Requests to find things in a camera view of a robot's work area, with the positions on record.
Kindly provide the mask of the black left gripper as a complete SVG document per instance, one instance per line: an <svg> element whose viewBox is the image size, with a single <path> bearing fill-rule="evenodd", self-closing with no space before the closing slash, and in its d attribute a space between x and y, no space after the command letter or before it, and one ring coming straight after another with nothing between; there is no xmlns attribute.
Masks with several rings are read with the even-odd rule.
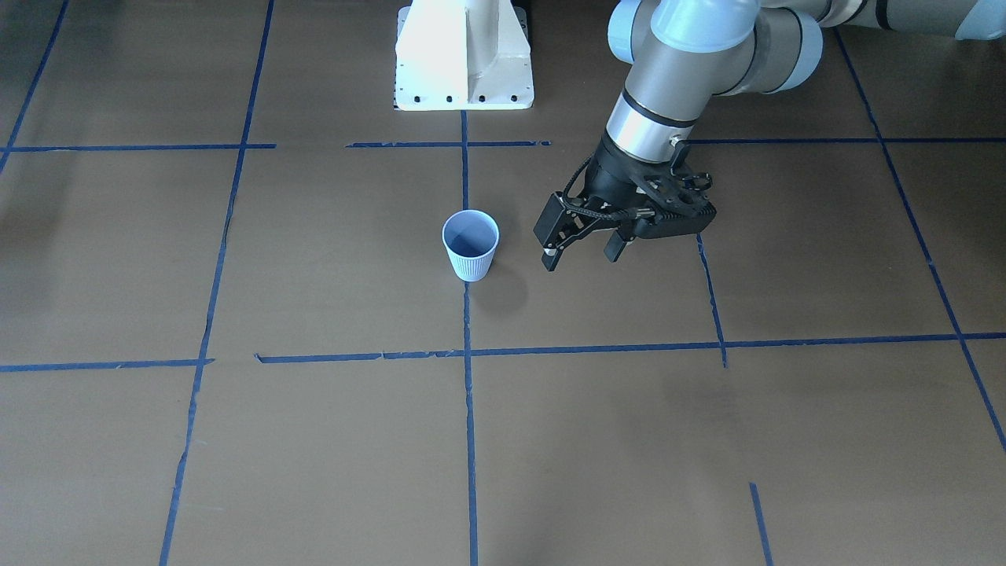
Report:
<svg viewBox="0 0 1006 566"><path fill-rule="evenodd" d="M556 271L567 241L592 230L615 228L604 247L610 263L617 262L636 240L633 222L652 212L644 208L646 197L629 179L634 160L649 164L622 151L605 135L565 189L551 194L533 230L542 244L542 264L547 272Z"/></svg>

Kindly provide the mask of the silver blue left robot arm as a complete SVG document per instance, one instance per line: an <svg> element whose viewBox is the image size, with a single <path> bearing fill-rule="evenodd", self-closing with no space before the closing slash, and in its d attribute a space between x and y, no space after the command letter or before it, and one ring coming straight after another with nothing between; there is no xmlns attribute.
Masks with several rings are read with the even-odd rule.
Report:
<svg viewBox="0 0 1006 566"><path fill-rule="evenodd" d="M553 271L597 230L615 262L639 239L696 235L714 221L711 176L686 163L689 137L715 96L775 95L818 68L827 28L941 35L1004 35L1002 1L622 1L608 46L631 65L606 130L572 184L546 201L533 233Z"/></svg>

